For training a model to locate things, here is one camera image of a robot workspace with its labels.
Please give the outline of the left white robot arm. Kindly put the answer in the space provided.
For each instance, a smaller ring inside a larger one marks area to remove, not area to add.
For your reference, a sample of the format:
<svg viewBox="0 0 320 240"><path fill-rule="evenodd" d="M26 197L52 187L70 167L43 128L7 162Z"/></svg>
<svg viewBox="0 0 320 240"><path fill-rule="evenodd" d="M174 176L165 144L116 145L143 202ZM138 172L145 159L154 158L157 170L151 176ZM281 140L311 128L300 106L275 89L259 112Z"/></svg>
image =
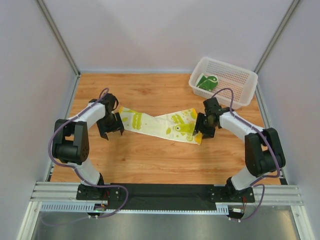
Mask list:
<svg viewBox="0 0 320 240"><path fill-rule="evenodd" d="M104 180L89 160L89 129L97 125L100 137L108 140L108 133L123 134L120 114L115 112L118 99L111 93L101 94L69 119L58 119L49 140L48 154L56 165L72 169L80 178L80 194L102 195Z"/></svg>

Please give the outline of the green cream patterned towel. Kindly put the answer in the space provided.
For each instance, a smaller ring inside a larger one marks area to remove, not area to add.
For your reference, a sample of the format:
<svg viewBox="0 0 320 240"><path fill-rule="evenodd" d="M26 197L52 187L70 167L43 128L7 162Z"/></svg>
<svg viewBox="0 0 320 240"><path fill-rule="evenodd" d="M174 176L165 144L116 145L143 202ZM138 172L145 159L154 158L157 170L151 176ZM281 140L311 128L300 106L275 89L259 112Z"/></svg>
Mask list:
<svg viewBox="0 0 320 240"><path fill-rule="evenodd" d="M196 87L202 90L212 92L219 84L219 79L215 75L200 74L196 81Z"/></svg>

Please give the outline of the yellow lime patterned towel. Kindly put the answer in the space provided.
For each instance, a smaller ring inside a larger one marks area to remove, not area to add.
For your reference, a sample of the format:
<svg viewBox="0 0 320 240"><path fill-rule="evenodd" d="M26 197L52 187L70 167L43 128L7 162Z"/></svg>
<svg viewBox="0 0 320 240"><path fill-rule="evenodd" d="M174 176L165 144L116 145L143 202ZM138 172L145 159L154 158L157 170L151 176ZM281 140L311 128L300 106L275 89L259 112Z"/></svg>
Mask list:
<svg viewBox="0 0 320 240"><path fill-rule="evenodd" d="M123 106L118 112L126 131L182 143L202 143L203 135L194 134L198 115L195 108L160 116L151 116Z"/></svg>

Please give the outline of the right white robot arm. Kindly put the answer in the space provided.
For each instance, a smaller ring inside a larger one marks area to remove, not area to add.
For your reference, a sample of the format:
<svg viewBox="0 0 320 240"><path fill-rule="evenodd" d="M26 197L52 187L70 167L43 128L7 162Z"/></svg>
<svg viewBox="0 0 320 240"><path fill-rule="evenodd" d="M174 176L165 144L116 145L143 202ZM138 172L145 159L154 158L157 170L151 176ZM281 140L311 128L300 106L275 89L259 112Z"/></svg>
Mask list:
<svg viewBox="0 0 320 240"><path fill-rule="evenodd" d="M243 169L229 177L224 187L228 198L247 192L264 178L277 178L286 165L279 134L276 129L254 125L240 117L232 108L221 107L215 97L203 102L204 113L198 113L193 135L204 139L215 136L216 129L225 129L244 142Z"/></svg>

